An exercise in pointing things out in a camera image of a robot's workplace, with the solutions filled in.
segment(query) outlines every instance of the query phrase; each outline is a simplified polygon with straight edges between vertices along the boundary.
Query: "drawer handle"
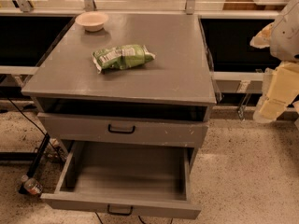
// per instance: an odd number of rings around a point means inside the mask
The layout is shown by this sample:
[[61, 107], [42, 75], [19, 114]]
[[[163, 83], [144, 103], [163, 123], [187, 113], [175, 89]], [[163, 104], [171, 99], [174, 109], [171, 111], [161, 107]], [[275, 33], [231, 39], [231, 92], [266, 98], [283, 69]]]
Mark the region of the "drawer handle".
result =
[[132, 127], [131, 131], [116, 131], [112, 129], [112, 125], [108, 125], [108, 131], [111, 133], [121, 133], [121, 134], [132, 134], [135, 131], [135, 125]]
[[107, 206], [107, 213], [115, 216], [130, 216], [133, 212], [133, 207], [130, 207], [130, 212], [129, 213], [116, 213], [116, 212], [111, 212], [110, 211], [110, 204]]

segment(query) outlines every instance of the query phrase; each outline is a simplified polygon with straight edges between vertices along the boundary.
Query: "bottle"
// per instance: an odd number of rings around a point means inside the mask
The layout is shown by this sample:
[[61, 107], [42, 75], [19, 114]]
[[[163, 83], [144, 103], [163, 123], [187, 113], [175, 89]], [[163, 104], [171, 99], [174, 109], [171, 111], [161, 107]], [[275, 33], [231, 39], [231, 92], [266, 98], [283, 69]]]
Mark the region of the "bottle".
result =
[[23, 175], [21, 177], [21, 182], [24, 188], [32, 195], [41, 194], [43, 190], [43, 186], [39, 182], [37, 182], [35, 178], [29, 178], [28, 175]]

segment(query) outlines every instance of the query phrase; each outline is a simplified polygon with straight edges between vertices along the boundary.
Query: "closed drawer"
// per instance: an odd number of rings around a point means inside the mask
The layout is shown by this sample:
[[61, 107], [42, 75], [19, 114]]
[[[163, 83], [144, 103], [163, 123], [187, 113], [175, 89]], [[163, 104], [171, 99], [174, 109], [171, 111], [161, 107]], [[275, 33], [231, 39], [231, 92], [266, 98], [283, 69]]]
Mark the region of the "closed drawer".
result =
[[55, 138], [79, 141], [200, 147], [207, 124], [183, 120], [127, 119], [63, 114], [38, 114]]
[[75, 142], [53, 194], [52, 208], [111, 215], [195, 219], [184, 147]]

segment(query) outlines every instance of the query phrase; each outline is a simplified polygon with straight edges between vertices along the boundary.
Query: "green bag of chips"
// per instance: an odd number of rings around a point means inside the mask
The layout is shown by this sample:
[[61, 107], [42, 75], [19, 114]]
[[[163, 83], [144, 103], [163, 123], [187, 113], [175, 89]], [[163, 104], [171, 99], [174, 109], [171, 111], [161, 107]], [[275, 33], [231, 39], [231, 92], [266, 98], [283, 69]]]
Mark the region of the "green bag of chips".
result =
[[93, 52], [93, 62], [99, 73], [105, 69], [129, 69], [155, 59], [145, 46], [125, 45]]

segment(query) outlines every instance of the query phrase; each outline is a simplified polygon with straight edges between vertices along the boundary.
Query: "speckled floor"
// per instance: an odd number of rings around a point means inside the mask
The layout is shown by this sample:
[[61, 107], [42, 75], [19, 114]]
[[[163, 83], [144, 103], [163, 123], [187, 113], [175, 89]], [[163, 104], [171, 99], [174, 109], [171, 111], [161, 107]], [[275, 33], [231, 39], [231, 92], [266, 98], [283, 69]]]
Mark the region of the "speckled floor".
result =
[[[18, 104], [21, 108], [28, 105]], [[0, 101], [1, 151], [31, 151], [43, 135], [8, 103]], [[38, 123], [32, 109], [25, 113]], [[216, 108], [206, 141], [191, 173], [192, 202], [202, 205], [196, 220], [174, 224], [296, 224], [299, 220], [299, 131], [292, 120], [257, 124], [238, 119], [234, 108]], [[94, 213], [52, 210], [37, 197], [20, 195], [20, 177], [29, 162], [0, 162], [0, 223], [96, 224]], [[36, 177], [53, 192], [60, 166], [43, 159]], [[103, 223], [141, 223], [137, 217], [100, 214]], [[168, 218], [143, 217], [146, 223], [167, 224]]]

